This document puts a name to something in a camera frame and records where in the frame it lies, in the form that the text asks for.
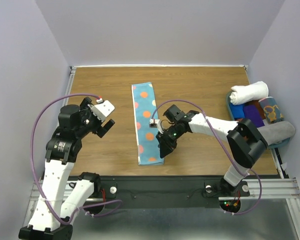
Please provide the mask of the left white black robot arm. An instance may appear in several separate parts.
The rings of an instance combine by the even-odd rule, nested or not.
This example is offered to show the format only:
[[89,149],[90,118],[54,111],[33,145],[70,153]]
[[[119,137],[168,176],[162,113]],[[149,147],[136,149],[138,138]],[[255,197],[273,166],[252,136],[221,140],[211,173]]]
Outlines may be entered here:
[[84,172],[64,199],[68,178],[82,148],[82,139],[89,133],[102,138],[115,124],[112,119],[106,120],[114,110],[110,101],[99,97],[95,102],[85,97],[80,105],[69,104],[60,109],[58,126],[45,147],[43,182],[34,180],[40,196],[28,225],[19,231],[19,239],[71,239],[73,222],[86,200],[102,190],[100,176]]

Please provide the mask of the yellow and blue cartoon towel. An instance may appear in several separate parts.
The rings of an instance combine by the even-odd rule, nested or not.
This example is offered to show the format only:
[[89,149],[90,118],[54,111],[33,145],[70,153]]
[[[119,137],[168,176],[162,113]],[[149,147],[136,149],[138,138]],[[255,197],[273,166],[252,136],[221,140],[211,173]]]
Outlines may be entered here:
[[259,100],[258,102],[269,124],[282,122],[284,120],[284,116],[273,97],[268,96]]

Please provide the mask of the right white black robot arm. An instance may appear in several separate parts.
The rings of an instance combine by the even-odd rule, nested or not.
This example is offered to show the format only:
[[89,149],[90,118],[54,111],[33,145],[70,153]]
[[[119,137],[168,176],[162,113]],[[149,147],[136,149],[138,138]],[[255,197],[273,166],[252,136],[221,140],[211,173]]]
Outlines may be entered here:
[[220,181],[221,192],[232,195],[239,183],[268,148],[268,143],[251,120],[228,121],[206,116],[203,112],[190,110],[184,113],[176,105],[163,114],[170,123],[163,128],[159,119],[151,119],[149,126],[157,128],[159,154],[165,158],[177,147],[177,140],[185,133],[204,134],[216,138],[231,165]]

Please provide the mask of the blue polka dot towel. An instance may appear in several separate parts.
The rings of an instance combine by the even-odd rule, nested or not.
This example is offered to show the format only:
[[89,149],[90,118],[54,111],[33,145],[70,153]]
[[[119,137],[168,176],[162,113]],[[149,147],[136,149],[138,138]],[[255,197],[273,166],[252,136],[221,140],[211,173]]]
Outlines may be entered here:
[[157,108],[154,88],[151,82],[131,86],[134,126],[137,144],[137,160],[140,166],[164,164],[156,135],[158,129],[149,126],[152,114]]

